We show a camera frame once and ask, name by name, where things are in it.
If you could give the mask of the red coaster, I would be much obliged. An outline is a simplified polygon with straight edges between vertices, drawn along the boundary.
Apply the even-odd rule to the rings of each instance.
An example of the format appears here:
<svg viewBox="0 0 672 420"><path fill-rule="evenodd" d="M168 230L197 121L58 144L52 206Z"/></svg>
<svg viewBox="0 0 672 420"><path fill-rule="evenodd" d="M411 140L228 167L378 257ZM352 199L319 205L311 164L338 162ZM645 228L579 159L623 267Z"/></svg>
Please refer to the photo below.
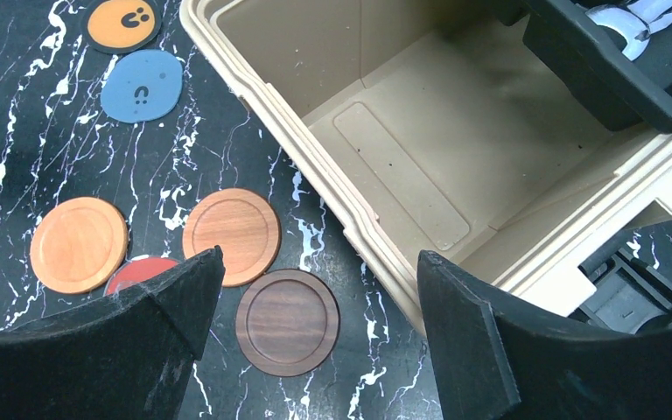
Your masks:
<svg viewBox="0 0 672 420"><path fill-rule="evenodd" d="M134 284L151 279L175 266L179 262L164 256L144 256L126 262L107 281L103 295L111 295Z"/></svg>

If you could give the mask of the blue grey coaster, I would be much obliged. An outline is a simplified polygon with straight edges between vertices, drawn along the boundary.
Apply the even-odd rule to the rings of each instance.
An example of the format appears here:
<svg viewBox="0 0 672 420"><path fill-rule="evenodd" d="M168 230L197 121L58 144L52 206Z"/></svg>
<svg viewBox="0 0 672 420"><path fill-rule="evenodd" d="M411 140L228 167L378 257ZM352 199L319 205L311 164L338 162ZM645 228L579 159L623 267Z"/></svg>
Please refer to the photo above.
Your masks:
<svg viewBox="0 0 672 420"><path fill-rule="evenodd" d="M122 123L144 123L170 113L179 102L183 67L173 54L139 50L119 60L101 91L104 113Z"/></svg>

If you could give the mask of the orange smiley coaster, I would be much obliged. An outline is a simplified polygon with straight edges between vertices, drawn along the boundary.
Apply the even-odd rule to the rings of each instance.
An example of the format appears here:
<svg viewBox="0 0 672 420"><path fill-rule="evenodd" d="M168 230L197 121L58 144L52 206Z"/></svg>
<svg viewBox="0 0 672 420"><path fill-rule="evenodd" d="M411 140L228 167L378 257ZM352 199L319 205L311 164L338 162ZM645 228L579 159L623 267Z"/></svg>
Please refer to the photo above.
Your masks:
<svg viewBox="0 0 672 420"><path fill-rule="evenodd" d="M125 54L151 42L161 24L161 11L155 1L94 1L85 10L82 30L97 51Z"/></svg>

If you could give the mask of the orange wooden coaster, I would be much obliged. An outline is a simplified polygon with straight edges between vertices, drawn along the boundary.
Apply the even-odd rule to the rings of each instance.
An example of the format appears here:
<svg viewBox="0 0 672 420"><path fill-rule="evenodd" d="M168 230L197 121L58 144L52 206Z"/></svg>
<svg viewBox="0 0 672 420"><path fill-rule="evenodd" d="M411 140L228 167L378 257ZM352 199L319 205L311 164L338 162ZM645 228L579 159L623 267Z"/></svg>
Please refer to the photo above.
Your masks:
<svg viewBox="0 0 672 420"><path fill-rule="evenodd" d="M106 200L78 197L57 205L37 225L30 262L48 289L80 294L105 284L123 262L129 230Z"/></svg>

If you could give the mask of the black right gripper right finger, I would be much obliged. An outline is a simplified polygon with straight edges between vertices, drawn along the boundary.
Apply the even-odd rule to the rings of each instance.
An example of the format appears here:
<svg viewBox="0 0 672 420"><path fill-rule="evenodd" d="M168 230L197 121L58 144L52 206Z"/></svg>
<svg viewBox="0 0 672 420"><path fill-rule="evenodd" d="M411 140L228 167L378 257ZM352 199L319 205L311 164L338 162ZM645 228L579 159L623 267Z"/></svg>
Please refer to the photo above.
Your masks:
<svg viewBox="0 0 672 420"><path fill-rule="evenodd" d="M444 418L672 419L672 326L587 325L429 250L417 285Z"/></svg>

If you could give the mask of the dark walnut coaster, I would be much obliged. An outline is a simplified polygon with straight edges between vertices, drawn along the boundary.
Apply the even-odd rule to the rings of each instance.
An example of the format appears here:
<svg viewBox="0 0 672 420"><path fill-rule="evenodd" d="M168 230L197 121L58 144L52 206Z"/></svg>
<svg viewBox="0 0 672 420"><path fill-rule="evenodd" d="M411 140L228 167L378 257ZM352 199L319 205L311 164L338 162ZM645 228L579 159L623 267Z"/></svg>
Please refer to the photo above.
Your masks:
<svg viewBox="0 0 672 420"><path fill-rule="evenodd" d="M255 368L273 376L304 375L331 354L340 308L318 276L280 269L255 280L241 297L235 334Z"/></svg>

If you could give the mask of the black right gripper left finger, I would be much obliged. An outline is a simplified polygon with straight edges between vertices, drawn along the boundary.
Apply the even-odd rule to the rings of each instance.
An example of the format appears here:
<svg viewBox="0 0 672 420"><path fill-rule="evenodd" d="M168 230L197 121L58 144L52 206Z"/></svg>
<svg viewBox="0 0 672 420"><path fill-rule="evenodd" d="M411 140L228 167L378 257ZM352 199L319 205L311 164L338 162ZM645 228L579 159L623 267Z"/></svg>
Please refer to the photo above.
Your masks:
<svg viewBox="0 0 672 420"><path fill-rule="evenodd" d="M152 279L0 332L0 419L175 419L225 268L211 248Z"/></svg>

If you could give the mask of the light wooden coaster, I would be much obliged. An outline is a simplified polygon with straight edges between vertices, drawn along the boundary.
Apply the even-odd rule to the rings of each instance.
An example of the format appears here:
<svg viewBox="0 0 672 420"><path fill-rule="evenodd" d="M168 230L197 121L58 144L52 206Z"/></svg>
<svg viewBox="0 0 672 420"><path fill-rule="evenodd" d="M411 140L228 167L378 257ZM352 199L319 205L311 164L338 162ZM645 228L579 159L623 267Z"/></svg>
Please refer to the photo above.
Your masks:
<svg viewBox="0 0 672 420"><path fill-rule="evenodd" d="M188 216L182 249L189 259L220 247L227 288L249 284L274 262L282 240L279 218L259 194L243 188L226 188L202 199Z"/></svg>

